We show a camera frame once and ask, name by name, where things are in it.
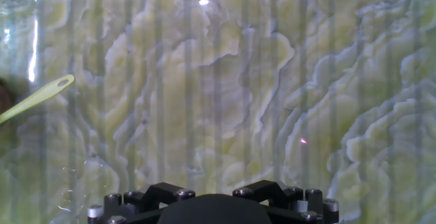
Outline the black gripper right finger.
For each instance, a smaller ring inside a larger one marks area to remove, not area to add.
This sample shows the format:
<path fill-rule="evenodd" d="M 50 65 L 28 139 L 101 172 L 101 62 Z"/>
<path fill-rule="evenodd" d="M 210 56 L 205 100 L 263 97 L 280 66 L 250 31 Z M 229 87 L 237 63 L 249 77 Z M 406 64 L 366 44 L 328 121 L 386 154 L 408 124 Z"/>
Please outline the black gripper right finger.
<path fill-rule="evenodd" d="M 271 223 L 339 223 L 339 202 L 325 198 L 319 189 L 261 180 L 233 190 L 232 195 L 257 203 L 267 201 L 264 209 Z"/>

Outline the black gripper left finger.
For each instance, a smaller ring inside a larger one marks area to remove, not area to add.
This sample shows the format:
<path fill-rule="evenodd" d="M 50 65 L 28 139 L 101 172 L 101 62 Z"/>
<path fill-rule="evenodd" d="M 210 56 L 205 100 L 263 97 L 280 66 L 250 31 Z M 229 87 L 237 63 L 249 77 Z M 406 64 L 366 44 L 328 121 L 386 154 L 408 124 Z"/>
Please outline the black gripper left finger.
<path fill-rule="evenodd" d="M 104 196 L 102 204 L 88 207 L 87 223 L 156 223 L 160 204 L 170 205 L 195 196 L 191 189 L 165 182 L 151 185 L 144 192 L 110 193 Z"/>

